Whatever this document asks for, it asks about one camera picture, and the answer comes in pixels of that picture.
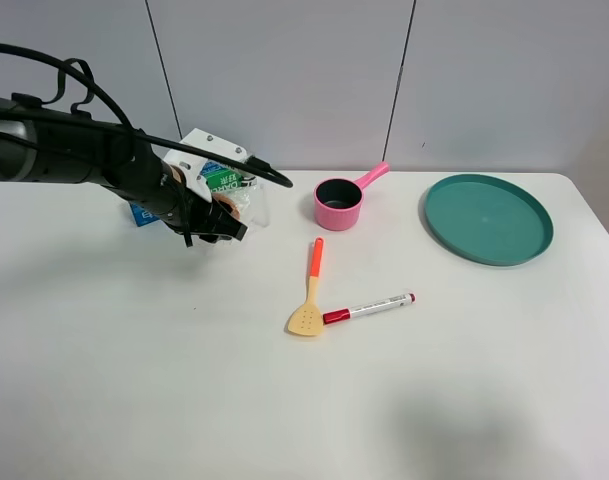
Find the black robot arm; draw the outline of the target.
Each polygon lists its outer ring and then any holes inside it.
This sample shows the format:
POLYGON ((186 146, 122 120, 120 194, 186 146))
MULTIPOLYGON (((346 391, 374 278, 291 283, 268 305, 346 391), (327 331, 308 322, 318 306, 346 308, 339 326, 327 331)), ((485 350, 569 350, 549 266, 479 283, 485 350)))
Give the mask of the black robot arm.
POLYGON ((228 207, 192 192, 148 143, 111 129, 0 98, 0 182, 99 185, 158 217, 187 246, 244 238, 246 226, 228 207))

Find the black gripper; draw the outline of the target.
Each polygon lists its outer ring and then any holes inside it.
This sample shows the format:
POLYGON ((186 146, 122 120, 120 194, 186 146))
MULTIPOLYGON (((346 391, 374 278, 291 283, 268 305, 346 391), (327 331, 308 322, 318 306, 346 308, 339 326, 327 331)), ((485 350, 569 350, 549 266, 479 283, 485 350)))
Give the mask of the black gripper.
POLYGON ((162 220, 187 245, 195 237, 210 244, 242 241, 247 226, 233 216, 229 205, 214 200, 211 207, 185 185, 182 174, 164 163, 150 145, 115 137, 107 141, 103 187, 162 220), (197 233, 196 227, 206 231, 197 233))

